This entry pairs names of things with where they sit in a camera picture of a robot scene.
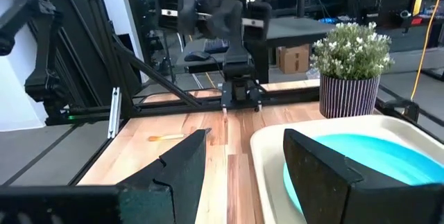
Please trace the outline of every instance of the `striped pot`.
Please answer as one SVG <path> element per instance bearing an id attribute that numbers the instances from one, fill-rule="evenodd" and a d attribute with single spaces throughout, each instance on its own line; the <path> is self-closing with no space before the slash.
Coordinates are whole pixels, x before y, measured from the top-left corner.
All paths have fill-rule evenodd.
<path id="1" fill-rule="evenodd" d="M 319 110 L 326 118 L 372 114 L 381 76 L 341 80 L 321 74 Z"/>

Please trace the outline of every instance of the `wooden tabletop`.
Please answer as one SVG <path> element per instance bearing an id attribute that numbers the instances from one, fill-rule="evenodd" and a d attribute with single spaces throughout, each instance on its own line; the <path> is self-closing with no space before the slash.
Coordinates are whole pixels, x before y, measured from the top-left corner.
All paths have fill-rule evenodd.
<path id="1" fill-rule="evenodd" d="M 318 80 L 269 84 L 267 90 L 312 87 Z M 215 96 L 216 90 L 195 92 Z M 171 94 L 150 96 L 147 102 L 174 100 Z M 212 128 L 207 136 L 207 161 L 196 223 L 263 223 L 250 138 L 265 127 L 322 119 L 318 103 L 264 107 L 261 112 L 237 110 L 131 119 L 79 184 L 116 184 L 144 168 L 181 139 L 151 142 L 151 136 L 190 134 Z"/>

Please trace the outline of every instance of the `floor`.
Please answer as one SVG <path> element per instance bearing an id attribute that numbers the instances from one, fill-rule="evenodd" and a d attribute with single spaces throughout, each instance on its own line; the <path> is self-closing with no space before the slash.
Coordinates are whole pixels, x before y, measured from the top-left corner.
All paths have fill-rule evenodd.
<path id="1" fill-rule="evenodd" d="M 409 97 L 415 73 L 406 72 L 405 65 L 410 62 L 406 53 L 395 54 L 398 60 L 397 74 L 382 76 L 381 83 L 390 87 L 401 96 Z M 442 60 L 442 50 L 432 53 Z M 223 82 L 218 72 L 208 74 L 214 86 Z M 204 88 L 211 88 L 212 83 L 206 74 L 196 74 Z M 286 75 L 272 67 L 271 83 L 305 80 L 305 74 Z M 177 75 L 177 86 L 185 90 L 198 89 L 194 78 L 189 74 Z M 135 102 L 143 101 L 149 94 L 166 92 L 159 85 L 150 84 L 135 97 Z M 385 101 L 393 99 L 380 92 Z M 440 107 L 444 98 L 444 83 L 421 76 L 415 101 L 427 111 L 444 119 L 444 107 Z M 419 123 L 426 129 L 444 139 L 444 128 L 436 125 L 423 115 Z M 107 146 L 108 122 L 85 124 L 81 127 L 55 126 L 38 130 L 0 132 L 0 184 L 2 185 L 66 185 L 74 181 L 78 172 L 90 157 L 93 157 L 102 146 Z"/>

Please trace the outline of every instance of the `wall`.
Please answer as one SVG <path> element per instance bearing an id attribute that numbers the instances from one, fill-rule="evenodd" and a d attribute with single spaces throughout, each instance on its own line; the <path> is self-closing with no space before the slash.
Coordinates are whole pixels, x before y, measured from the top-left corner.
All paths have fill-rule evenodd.
<path id="1" fill-rule="evenodd" d="M 13 0 L 0 0 L 0 15 Z M 24 82 L 35 66 L 37 45 L 29 28 L 15 36 L 15 47 L 0 57 L 0 131 L 41 128 L 47 118 L 42 103 L 36 103 L 24 91 Z"/>
<path id="2" fill-rule="evenodd" d="M 114 29 L 117 35 L 120 34 L 129 34 L 131 39 L 131 44 L 133 45 L 133 49 L 135 55 L 140 60 L 143 59 L 142 48 L 140 46 L 139 38 L 137 36 L 137 31 L 135 28 L 133 16 L 131 14 L 131 8 L 128 0 L 104 0 L 106 10 L 108 12 L 108 17 L 112 21 L 114 25 Z M 143 74 L 142 82 L 146 82 L 148 80 L 148 76 Z"/>

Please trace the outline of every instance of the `potted plant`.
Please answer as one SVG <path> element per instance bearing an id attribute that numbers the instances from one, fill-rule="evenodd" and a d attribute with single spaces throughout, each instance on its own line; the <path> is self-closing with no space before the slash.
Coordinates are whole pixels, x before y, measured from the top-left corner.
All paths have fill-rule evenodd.
<path id="1" fill-rule="evenodd" d="M 392 64 L 391 40 L 368 26 L 337 24 L 314 43 L 312 67 L 321 74 L 319 108 L 326 118 L 372 114 L 382 72 Z"/>

